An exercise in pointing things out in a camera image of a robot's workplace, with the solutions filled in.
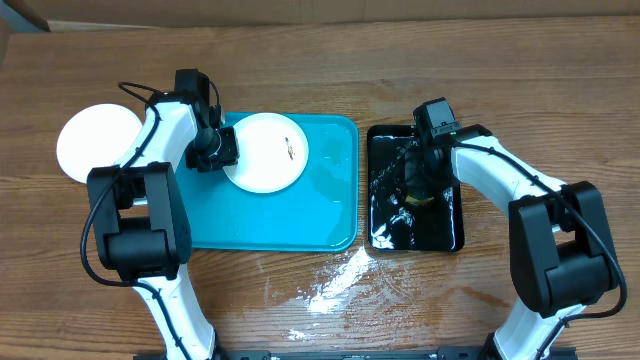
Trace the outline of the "white plate with stain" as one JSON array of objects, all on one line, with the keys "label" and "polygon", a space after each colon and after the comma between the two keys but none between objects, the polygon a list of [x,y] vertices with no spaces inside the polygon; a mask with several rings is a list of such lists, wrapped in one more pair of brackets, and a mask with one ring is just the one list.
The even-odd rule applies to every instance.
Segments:
[{"label": "white plate with stain", "polygon": [[142,122],[124,106],[92,105],[62,128],[56,144],[57,162],[68,177],[85,183],[93,168],[111,166],[122,157],[141,129]]}]

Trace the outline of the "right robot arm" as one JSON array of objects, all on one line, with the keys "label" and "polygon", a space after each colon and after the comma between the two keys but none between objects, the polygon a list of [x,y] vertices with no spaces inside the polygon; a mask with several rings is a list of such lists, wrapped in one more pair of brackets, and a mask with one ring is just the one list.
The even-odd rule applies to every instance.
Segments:
[{"label": "right robot arm", "polygon": [[480,359],[550,359],[577,320],[619,313],[628,286],[599,190],[545,175],[507,151],[485,127],[462,127],[438,98],[413,111],[418,147],[403,165],[402,199],[427,204],[465,183],[508,218],[509,265],[518,295]]}]

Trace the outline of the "yellow green sponge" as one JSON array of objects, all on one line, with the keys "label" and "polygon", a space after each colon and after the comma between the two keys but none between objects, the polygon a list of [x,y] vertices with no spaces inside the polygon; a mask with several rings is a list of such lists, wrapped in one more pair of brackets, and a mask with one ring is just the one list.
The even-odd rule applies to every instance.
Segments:
[{"label": "yellow green sponge", "polygon": [[405,198],[405,203],[411,206],[426,206],[430,204],[434,200],[433,197],[428,197],[425,199],[416,199],[411,196],[407,196]]}]

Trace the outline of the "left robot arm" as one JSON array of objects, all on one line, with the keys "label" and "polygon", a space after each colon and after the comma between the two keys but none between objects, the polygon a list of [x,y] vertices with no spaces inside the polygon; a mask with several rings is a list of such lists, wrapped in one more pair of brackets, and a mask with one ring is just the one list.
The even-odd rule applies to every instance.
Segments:
[{"label": "left robot arm", "polygon": [[87,176],[81,263],[95,282],[138,293],[164,340],[163,358],[216,359],[218,337],[189,278],[192,234],[176,169],[236,164],[236,134],[224,124],[216,86],[197,69],[177,71],[171,91],[148,91],[130,149]]}]

